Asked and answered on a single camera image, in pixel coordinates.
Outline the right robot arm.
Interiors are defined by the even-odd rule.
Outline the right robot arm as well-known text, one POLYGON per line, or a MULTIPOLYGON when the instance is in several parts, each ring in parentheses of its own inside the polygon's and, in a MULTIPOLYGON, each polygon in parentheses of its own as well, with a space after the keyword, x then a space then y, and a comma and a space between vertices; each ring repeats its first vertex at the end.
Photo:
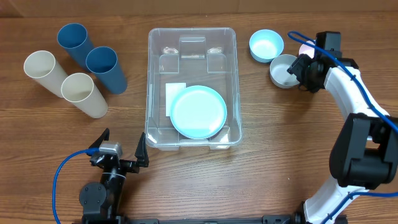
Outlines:
POLYGON ((341 212, 360 195, 393 197, 374 189, 390 183, 397 172, 397 118, 375 102, 354 60, 338 64, 301 54, 287 71, 311 92, 328 91, 345 118, 330 153, 330 177, 290 222, 344 223, 341 212))

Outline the light blue plate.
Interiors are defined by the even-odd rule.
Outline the light blue plate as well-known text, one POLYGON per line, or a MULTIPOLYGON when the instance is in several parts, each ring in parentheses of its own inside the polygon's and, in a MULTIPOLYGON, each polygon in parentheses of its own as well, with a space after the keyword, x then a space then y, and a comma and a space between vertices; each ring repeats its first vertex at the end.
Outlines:
POLYGON ((170 120, 174 128, 189 139, 207 139, 221 131, 227 119, 227 106, 214 89, 193 85, 174 98, 170 120))

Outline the pink bowl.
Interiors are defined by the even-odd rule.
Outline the pink bowl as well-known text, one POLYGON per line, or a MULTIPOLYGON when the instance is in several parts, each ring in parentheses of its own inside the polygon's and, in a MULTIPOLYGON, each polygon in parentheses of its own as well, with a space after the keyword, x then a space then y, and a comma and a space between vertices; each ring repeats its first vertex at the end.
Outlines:
POLYGON ((314 58, 315 56, 315 49, 311 46, 307 46, 305 44, 302 44, 299 48, 299 55, 305 54, 308 55, 310 58, 314 58))

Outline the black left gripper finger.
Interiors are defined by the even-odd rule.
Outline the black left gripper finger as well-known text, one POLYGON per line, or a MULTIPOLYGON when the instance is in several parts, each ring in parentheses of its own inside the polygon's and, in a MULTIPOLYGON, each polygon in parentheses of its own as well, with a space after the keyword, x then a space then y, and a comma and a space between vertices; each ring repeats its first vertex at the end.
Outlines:
POLYGON ((136 157, 136 166, 138 167, 148 167, 149 166, 149 156, 146 148, 146 134, 142 133, 140 140, 138 142, 136 152, 134 154, 136 157))
POLYGON ((103 141, 108 141, 109 140, 109 134, 110 130, 106 128, 103 133, 100 135, 100 137, 94 141, 88 148, 99 148, 100 145, 103 143, 103 141))

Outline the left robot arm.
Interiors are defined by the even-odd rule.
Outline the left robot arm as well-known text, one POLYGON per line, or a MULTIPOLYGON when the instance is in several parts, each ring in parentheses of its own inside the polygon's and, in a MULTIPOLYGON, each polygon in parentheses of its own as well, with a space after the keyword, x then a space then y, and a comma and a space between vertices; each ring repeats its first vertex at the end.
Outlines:
POLYGON ((146 149, 146 134, 142 133, 134 156, 135 161, 122 159, 122 145, 109 140, 109 129, 89 148, 90 163, 102 170, 99 182, 82 187, 79 201, 83 207, 82 223, 129 223, 126 215, 118 212, 126 174, 139 173, 141 167, 149 166, 146 149))

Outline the grey bowl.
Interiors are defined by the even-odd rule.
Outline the grey bowl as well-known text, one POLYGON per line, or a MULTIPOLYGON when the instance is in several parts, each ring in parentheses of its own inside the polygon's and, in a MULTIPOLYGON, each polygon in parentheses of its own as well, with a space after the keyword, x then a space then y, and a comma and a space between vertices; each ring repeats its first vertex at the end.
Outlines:
POLYGON ((283 54, 271 62, 270 78, 274 85, 279 88, 292 88, 299 84, 297 77, 287 71, 296 59, 294 55, 283 54))

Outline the clear plastic storage bin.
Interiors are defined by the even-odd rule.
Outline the clear plastic storage bin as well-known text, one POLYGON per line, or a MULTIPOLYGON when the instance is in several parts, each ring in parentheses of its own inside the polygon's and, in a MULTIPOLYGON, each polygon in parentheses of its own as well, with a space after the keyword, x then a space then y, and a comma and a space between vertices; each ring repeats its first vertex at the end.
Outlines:
POLYGON ((227 149, 243 137, 236 33, 229 27, 149 32, 146 143, 227 149))

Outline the dark blue cup front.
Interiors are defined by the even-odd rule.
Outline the dark blue cup front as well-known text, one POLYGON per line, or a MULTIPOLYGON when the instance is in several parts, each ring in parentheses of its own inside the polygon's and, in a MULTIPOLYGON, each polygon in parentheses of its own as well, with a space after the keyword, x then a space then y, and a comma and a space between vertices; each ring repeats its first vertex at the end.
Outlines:
POLYGON ((86 57, 86 66, 112 94, 126 91, 127 79, 112 48, 101 46, 91 50, 86 57))

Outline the light blue bowl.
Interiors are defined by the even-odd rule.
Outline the light blue bowl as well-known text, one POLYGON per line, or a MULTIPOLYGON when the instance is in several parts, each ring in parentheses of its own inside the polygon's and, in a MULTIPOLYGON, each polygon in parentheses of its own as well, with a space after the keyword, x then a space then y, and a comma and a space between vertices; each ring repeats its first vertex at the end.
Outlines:
POLYGON ((249 49, 254 60, 269 63, 283 52, 284 41, 277 32, 261 29, 249 39, 249 49))

